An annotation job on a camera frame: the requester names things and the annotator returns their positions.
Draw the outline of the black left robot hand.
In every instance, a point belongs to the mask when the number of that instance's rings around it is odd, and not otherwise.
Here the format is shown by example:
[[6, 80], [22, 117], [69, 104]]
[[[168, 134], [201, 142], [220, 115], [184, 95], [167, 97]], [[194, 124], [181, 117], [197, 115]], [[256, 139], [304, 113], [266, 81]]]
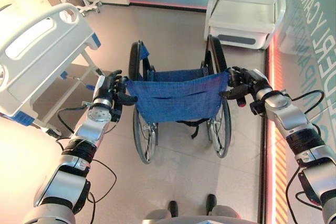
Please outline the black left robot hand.
[[121, 78], [122, 70], [111, 72], [108, 76], [100, 76], [93, 92], [93, 104], [112, 108], [113, 97], [115, 95], [115, 82]]

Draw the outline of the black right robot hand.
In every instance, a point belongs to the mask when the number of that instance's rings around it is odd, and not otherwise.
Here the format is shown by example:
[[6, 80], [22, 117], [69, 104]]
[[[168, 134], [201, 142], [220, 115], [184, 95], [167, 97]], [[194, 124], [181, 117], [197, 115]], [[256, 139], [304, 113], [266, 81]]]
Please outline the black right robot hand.
[[257, 93], [265, 90], [266, 93], [272, 91], [268, 79], [257, 69], [248, 70], [240, 67], [228, 68], [229, 82], [232, 87], [227, 94], [226, 99], [240, 99], [251, 94], [254, 100], [261, 99]]

